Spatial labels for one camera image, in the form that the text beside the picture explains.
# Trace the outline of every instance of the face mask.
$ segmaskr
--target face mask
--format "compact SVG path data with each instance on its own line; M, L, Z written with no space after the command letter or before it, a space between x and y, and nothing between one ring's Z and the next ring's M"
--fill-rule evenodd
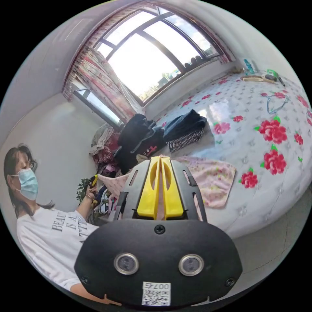
M38 195L38 181L31 169L22 169L17 176L20 181L20 190L18 191L30 201L34 201Z

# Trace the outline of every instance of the windowsill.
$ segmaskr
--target windowsill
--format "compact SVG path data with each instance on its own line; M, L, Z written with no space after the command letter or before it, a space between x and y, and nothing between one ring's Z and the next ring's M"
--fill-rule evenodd
M186 74L184 74L182 77L178 78L176 81L172 82L169 86L167 86L164 90L162 90L159 94L157 94L152 100L150 100L148 103L146 103L146 105L144 105L144 108L147 108L149 105L151 105L155 100L157 100L160 96L162 96L166 91L168 91L169 88L171 88L172 86L174 86L175 84L181 82L185 77L191 75L192 73L196 72L197 70L199 70L200 68L203 68L211 63L217 62L218 56L214 57L213 59L209 60L206 63L203 63L202 65L199 65L198 67L192 69L191 71L187 72Z

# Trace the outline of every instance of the woman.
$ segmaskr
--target woman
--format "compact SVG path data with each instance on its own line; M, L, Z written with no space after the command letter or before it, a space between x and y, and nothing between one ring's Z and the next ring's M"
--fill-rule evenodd
M118 304L89 294L74 271L84 240L98 228L85 220L96 188L87 188L85 198L74 212L57 210L52 202L40 205L36 202L38 182L30 167L32 160L25 145L11 148L4 160L4 176L24 251L34 266L59 286L87 299Z

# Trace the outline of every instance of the label sticker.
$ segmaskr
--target label sticker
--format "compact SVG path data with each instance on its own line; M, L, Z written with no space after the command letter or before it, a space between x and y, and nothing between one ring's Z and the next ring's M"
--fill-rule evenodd
M171 300L171 283L143 282L142 305L168 306Z

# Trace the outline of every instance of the pink clothing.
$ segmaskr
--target pink clothing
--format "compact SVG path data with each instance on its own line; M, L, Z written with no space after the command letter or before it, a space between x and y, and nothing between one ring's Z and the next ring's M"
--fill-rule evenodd
M171 157L170 159L177 160L189 168L201 191L205 209L224 208L234 181L236 171L234 166L227 162L190 156ZM98 178L105 184L112 196L116 198L119 197L119 193L122 191L128 177L129 174L117 178L98 175ZM160 211L157 219L162 219L163 217L162 205L163 203L159 202Z

